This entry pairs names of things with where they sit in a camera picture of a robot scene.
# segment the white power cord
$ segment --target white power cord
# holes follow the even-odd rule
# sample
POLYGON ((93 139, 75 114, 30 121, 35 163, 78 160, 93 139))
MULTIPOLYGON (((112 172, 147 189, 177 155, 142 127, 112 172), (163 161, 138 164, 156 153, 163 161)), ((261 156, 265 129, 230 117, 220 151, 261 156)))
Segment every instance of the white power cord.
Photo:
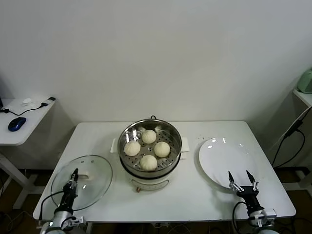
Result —
POLYGON ((175 231, 176 233, 179 233, 179 232, 177 232, 177 231, 175 230, 175 228, 181 227, 181 226, 184 227, 184 228, 187 230, 187 232, 185 232, 185 233, 192 234, 191 231, 185 226, 185 223, 181 223, 181 224, 179 224, 179 225, 176 225, 176 226, 172 227, 172 228, 167 232, 167 234, 169 234, 171 231, 175 231))
POLYGON ((22 211, 18 216, 16 216, 15 218, 11 218, 8 214, 5 214, 6 217, 8 217, 8 219, 10 220, 6 230, 8 232, 10 232, 13 229, 13 221, 16 220, 19 216, 21 216, 22 214, 27 214, 29 217, 32 218, 31 214, 29 214, 27 211, 22 211))
POLYGON ((269 148, 268 152, 270 152, 273 147, 284 137, 284 135, 288 132, 288 130, 293 126, 294 123, 297 122, 297 120, 299 120, 307 111, 309 111, 312 108, 312 106, 309 106, 307 109, 305 109, 304 112, 301 113, 301 115, 299 115, 298 118, 295 119, 294 122, 292 122, 292 124, 289 126, 289 128, 281 135, 281 137, 269 148))

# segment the white desk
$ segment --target white desk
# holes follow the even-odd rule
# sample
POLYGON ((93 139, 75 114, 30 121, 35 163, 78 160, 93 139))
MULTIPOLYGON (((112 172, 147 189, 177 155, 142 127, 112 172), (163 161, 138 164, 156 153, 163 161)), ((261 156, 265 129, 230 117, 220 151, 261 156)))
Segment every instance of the white desk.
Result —
MULTIPOLYGON (((259 167, 259 202, 274 208, 278 217, 293 216, 296 210, 276 176, 248 125, 230 122, 172 122, 180 134, 188 138, 190 151, 174 171, 170 184, 157 191, 137 193, 128 182, 117 154, 110 154, 112 141, 130 123, 81 123, 68 142, 59 162, 34 210, 38 219, 42 200, 50 195, 51 183, 57 171, 67 162, 83 155, 99 155, 109 160, 113 181, 104 197, 91 207, 77 211, 89 222, 181 222, 231 220, 232 210, 239 200, 234 194, 216 190, 198 169, 198 150, 209 137, 237 137, 253 154, 259 167)), ((53 217, 56 206, 48 199, 43 206, 43 219, 53 217)), ((246 207, 237 209, 237 217, 246 219, 246 207)))
MULTIPOLYGON (((16 114, 20 114, 25 110, 37 108, 43 101, 45 101, 45 99, 38 100, 34 106, 21 106, 23 100, 24 99, 20 98, 10 98, 2 99, 2 102, 5 109, 8 108, 10 109, 10 111, 15 112, 16 114)), ((37 125, 40 123, 42 118, 51 109, 53 104, 54 102, 52 102, 48 106, 42 107, 38 110, 26 112, 24 115, 22 115, 21 117, 25 117, 27 120, 24 125, 16 132, 10 132, 8 130, 8 124, 18 116, 12 113, 0 113, 0 146, 13 146, 23 144, 37 127, 37 125)), ((22 192, 20 193, 18 199, 13 206, 14 209, 21 208, 28 194, 42 193, 44 187, 35 187, 33 184, 33 182, 37 178, 37 175, 31 175, 28 179, 2 154, 0 154, 0 168, 10 175, 9 179, 5 182, 3 186, 3 190, 7 188, 11 179, 14 179, 23 187, 22 192)))
MULTIPOLYGON (((312 106, 312 94, 304 94, 294 89, 293 93, 308 107, 312 106)), ((312 196, 312 173, 307 176, 303 174, 302 171, 296 171, 297 175, 301 179, 298 183, 283 183, 284 188, 287 191, 293 190, 307 190, 307 192, 312 196)))
POLYGON ((304 94, 302 92, 299 92, 298 90, 294 89, 293 93, 303 101, 304 104, 307 106, 312 106, 312 94, 304 94))

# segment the blue mouse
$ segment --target blue mouse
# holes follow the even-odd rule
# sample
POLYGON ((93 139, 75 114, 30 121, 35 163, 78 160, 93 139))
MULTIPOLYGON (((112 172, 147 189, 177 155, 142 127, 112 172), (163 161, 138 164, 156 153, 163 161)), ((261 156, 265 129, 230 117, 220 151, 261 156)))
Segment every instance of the blue mouse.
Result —
POLYGON ((26 118, 24 117, 15 118, 9 123, 8 129, 11 132, 15 132, 18 129, 20 129, 20 127, 23 126, 25 122, 26 122, 26 118))

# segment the floor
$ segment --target floor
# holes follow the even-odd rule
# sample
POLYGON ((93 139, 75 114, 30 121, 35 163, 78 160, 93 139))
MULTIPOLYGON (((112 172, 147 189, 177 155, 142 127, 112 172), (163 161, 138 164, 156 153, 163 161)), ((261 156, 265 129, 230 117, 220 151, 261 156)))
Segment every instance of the floor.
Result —
MULTIPOLYGON (((44 186, 48 182, 52 171, 39 171, 31 172, 39 173, 35 184, 38 186, 44 186)), ((282 170, 276 172, 278 177, 282 182, 298 182, 299 178, 292 170, 282 170)), ((5 182, 8 175, 0 171, 0 178, 5 182)), ((40 195, 29 195, 24 202, 22 210, 27 213, 22 213, 20 210, 12 210, 14 201, 18 197, 21 191, 21 186, 16 182, 12 181, 6 191, 0 198, 0 234, 8 233, 7 228, 11 230, 9 233, 12 234, 38 234, 39 229, 36 229, 37 221, 30 217, 28 214, 32 215, 33 210, 40 198, 40 195), (11 218, 17 217, 12 226, 10 220, 4 214, 8 214, 11 218)), ((278 223, 275 224, 275 230, 279 231, 280 234, 306 234, 312 233, 312 198, 305 191, 291 191, 288 192, 294 206, 297 210, 298 217, 293 224, 292 220, 279 219, 278 223)), ((244 225, 244 222, 239 222, 238 225, 244 225)), ((94 224, 93 234, 229 234, 232 232, 232 227, 230 222, 196 222, 196 223, 174 223, 170 224, 169 227, 155 228, 152 224, 120 224, 120 223, 105 223, 105 224, 94 224)))

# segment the glass lid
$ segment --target glass lid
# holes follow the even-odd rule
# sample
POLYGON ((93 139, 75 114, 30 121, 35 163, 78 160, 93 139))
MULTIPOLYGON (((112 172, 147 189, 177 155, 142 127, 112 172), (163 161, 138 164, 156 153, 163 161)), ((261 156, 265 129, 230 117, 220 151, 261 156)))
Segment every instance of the glass lid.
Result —
MULTIPOLYGON (((74 200, 74 211, 85 209, 98 202, 108 190, 113 177, 112 166, 105 158, 97 155, 82 156, 70 161, 58 171, 52 182, 52 194, 63 190, 63 186, 76 168, 78 168, 76 190, 78 196, 74 200)), ((62 196, 63 194, 57 194, 52 197, 57 206, 62 196)))

